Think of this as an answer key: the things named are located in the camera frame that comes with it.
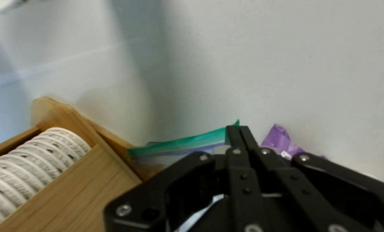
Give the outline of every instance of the purple object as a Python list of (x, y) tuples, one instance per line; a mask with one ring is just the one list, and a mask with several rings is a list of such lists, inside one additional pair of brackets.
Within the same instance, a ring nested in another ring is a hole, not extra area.
[(290, 136), (288, 134), (286, 129), (279, 124), (275, 124), (266, 140), (262, 142), (263, 147), (275, 149), (281, 156), (295, 156), (297, 154), (305, 153), (301, 147), (297, 147), (293, 142)]

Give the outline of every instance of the wooden tray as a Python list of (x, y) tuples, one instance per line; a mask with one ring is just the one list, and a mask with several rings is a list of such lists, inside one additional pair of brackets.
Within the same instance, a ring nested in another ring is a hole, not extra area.
[(73, 107), (40, 98), (33, 122), (30, 131), (0, 145), (0, 156), (52, 127), (79, 134), (92, 151), (4, 221), (0, 231), (105, 231), (103, 208), (140, 185), (140, 177)]

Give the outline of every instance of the screw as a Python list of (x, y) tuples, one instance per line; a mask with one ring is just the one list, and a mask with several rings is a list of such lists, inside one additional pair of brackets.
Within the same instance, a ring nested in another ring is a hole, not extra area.
[(131, 205), (122, 205), (122, 207), (119, 207), (118, 209), (116, 209), (116, 214), (119, 216), (119, 217), (127, 217), (127, 216), (129, 216), (132, 213), (132, 208), (131, 208)]
[(308, 160), (311, 160), (311, 158), (307, 156), (307, 155), (301, 155), (299, 159), (301, 159), (302, 162), (305, 162), (305, 163), (308, 162)]
[(207, 155), (200, 156), (201, 162), (207, 162), (209, 158)]
[(248, 180), (249, 178), (249, 176), (248, 174), (241, 174), (241, 180), (244, 181), (244, 180)]
[(241, 150), (240, 149), (235, 149), (235, 150), (232, 150), (232, 154), (240, 155), (241, 154)]
[(311, 192), (310, 192), (310, 191), (307, 191), (307, 190), (303, 190), (303, 191), (302, 191), (302, 194), (303, 194), (303, 195), (307, 195), (307, 196), (310, 196), (310, 195), (311, 195)]
[(265, 155), (265, 156), (271, 155), (271, 150), (261, 149), (261, 154)]
[(245, 232), (263, 232), (263, 230), (258, 225), (248, 225)]
[(348, 230), (341, 225), (330, 225), (329, 232), (348, 232)]
[(244, 195), (250, 195), (252, 194), (252, 189), (248, 189), (247, 187), (247, 189), (243, 190), (243, 192), (244, 192)]

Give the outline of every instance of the stack of white discs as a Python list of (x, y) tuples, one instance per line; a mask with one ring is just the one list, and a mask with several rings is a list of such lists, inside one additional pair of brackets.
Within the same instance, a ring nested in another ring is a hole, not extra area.
[(0, 222), (89, 150), (75, 133), (52, 128), (0, 156)]

